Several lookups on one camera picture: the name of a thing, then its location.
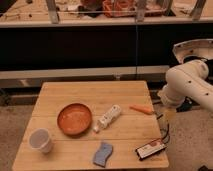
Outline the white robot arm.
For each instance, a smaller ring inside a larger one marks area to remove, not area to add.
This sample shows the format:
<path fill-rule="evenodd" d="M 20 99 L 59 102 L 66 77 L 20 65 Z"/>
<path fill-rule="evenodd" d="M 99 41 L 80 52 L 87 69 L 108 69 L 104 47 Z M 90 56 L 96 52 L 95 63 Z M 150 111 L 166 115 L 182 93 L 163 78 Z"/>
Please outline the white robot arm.
<path fill-rule="evenodd" d="M 201 60 L 192 60 L 170 68 L 165 74 L 167 84 L 158 92 L 163 105 L 178 108 L 189 97 L 213 112 L 213 85 L 205 81 L 208 74 L 208 65 Z"/>

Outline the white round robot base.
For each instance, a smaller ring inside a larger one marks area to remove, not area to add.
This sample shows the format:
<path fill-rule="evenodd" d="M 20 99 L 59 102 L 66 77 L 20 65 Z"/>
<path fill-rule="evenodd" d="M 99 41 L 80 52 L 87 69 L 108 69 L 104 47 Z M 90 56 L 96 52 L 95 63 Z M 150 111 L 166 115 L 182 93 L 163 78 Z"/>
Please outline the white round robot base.
<path fill-rule="evenodd" d="M 213 38 L 193 39 L 174 44 L 172 52 L 180 64 L 192 56 L 213 60 Z"/>

